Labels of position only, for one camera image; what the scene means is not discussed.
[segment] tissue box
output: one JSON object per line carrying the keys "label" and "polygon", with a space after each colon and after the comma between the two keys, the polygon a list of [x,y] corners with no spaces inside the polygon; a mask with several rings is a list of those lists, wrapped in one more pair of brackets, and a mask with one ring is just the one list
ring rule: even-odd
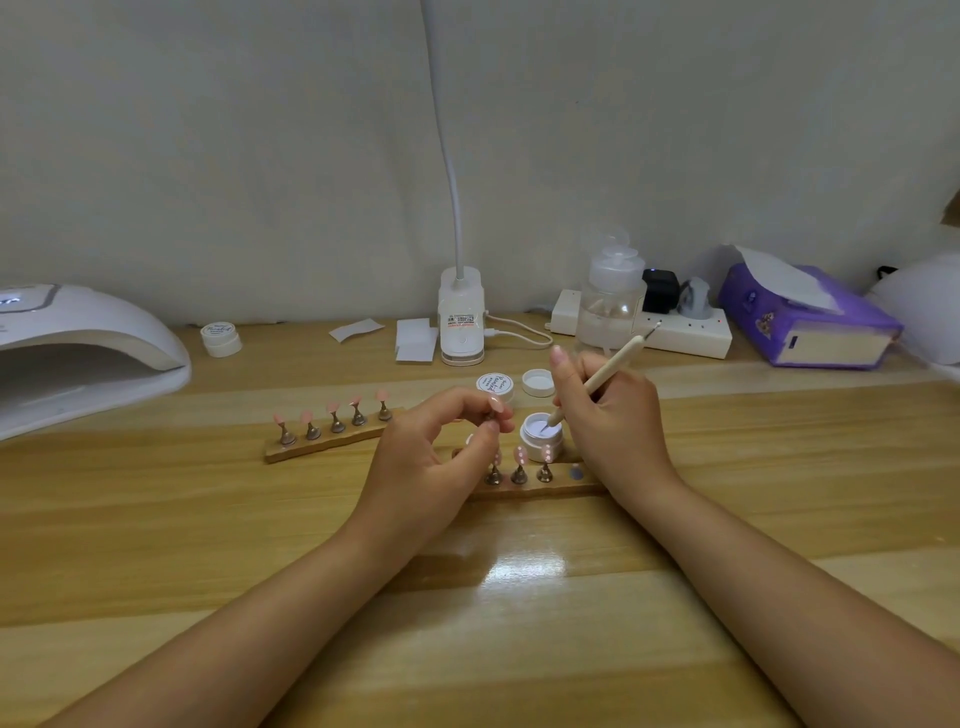
{"label": "tissue box", "polygon": [[796,266],[813,276],[842,313],[793,303],[756,282],[745,263],[727,273],[719,303],[754,346],[778,367],[874,369],[903,331],[892,316],[851,293],[819,268]]}

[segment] charging cable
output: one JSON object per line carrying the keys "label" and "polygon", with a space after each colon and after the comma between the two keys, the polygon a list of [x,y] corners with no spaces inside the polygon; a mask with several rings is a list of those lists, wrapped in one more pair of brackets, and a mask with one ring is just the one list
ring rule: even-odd
{"label": "charging cable", "polygon": [[526,324],[522,324],[519,321],[514,321],[513,319],[501,319],[499,316],[491,316],[489,311],[484,311],[483,315],[485,318],[491,319],[492,321],[502,321],[504,324],[513,324],[514,326],[519,326],[520,328],[526,328],[531,333],[535,333],[537,336],[542,336],[546,341],[534,341],[528,336],[524,336],[520,333],[515,333],[514,331],[501,331],[499,328],[484,328],[483,335],[485,338],[490,338],[491,336],[514,336],[517,339],[523,339],[528,344],[533,344],[538,349],[546,349],[548,346],[553,344],[553,337],[548,333],[543,333],[542,331],[537,331],[535,328],[528,327]]}

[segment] white wall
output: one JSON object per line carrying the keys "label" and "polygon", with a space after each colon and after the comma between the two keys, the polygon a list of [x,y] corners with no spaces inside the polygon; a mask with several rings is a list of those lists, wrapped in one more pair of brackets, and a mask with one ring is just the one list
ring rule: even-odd
{"label": "white wall", "polygon": [[[551,302],[577,230],[862,285],[960,231],[955,0],[434,0],[467,259]],[[452,222],[417,0],[9,0],[0,277],[169,322],[435,308]]]}

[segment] wooden desk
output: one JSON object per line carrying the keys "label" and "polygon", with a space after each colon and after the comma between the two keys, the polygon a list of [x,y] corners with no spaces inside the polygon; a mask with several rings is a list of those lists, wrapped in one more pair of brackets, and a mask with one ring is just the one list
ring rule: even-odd
{"label": "wooden desk", "polygon": [[[35,724],[340,525],[375,442],[266,466],[274,411],[384,384],[409,406],[545,361],[494,339],[479,367],[401,365],[394,327],[338,345],[333,326],[248,327],[226,359],[184,330],[182,392],[0,444],[0,726]],[[875,373],[778,370],[740,337],[727,361],[640,364],[692,485],[960,646],[960,388],[901,354]],[[580,497],[468,504],[270,724],[795,718],[657,545]]]}

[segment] plastic pump bottle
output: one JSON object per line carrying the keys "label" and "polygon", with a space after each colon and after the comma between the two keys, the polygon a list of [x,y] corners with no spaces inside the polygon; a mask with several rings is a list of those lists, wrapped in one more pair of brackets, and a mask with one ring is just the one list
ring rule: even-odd
{"label": "plastic pump bottle", "polygon": [[630,236],[622,228],[594,231],[592,238],[594,250],[599,250],[590,259],[581,291],[577,345],[609,355],[634,335],[636,316],[643,310],[647,294],[643,280],[646,264],[630,247]]}

